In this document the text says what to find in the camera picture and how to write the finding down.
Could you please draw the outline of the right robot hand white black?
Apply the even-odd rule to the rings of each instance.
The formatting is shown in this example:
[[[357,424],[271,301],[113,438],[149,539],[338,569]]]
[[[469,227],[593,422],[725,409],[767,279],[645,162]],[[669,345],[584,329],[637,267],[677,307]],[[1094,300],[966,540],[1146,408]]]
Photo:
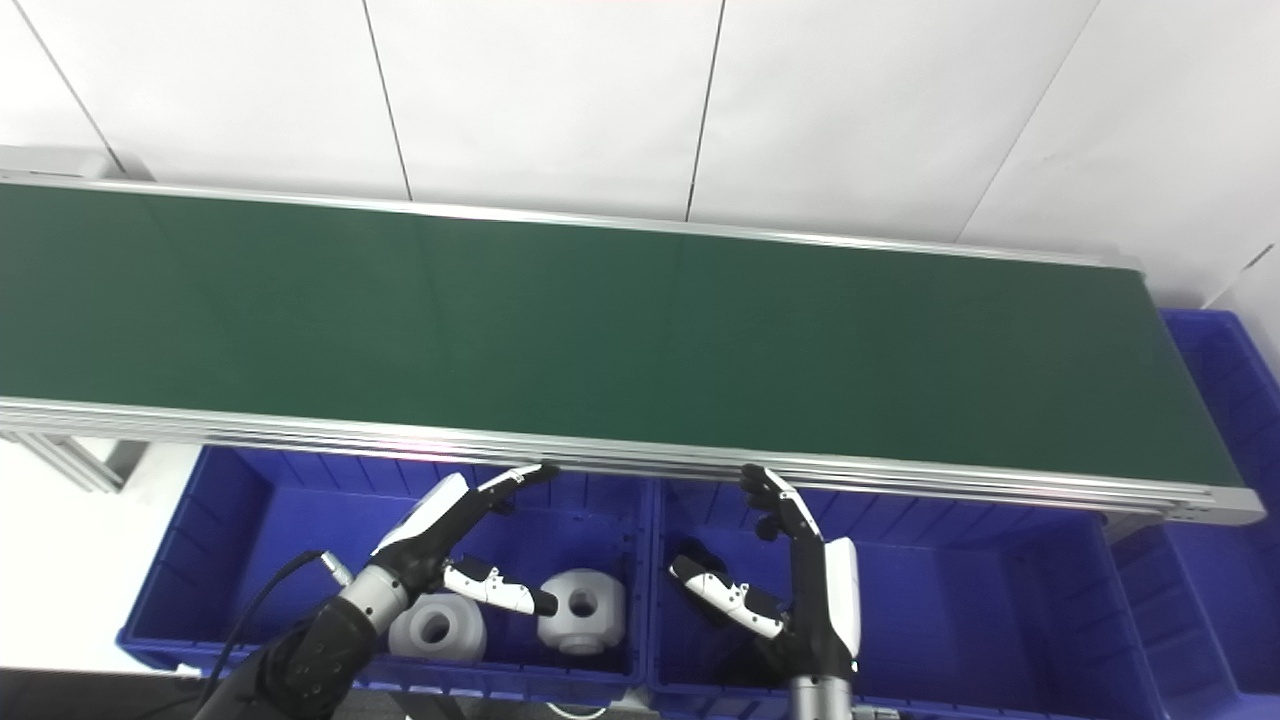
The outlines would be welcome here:
[[[749,629],[778,656],[787,679],[838,680],[858,675],[861,600],[858,552],[847,537],[827,539],[806,501],[774,470],[745,464],[740,487],[749,506],[763,511],[756,536],[788,538],[792,603],[780,601],[724,571],[678,553],[667,568],[676,584],[713,612]]]

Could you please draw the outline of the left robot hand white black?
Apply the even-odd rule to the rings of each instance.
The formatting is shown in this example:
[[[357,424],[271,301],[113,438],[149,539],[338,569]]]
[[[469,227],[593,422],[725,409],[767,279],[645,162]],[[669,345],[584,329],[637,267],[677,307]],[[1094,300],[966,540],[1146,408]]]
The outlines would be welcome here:
[[[558,473],[558,466],[539,462],[506,470],[479,487],[460,473],[451,474],[384,536],[370,564],[389,573],[410,603],[444,589],[511,612],[552,618],[559,610],[554,594],[520,584],[483,560],[451,553],[486,515],[513,510],[509,500],[517,491],[544,484]]]

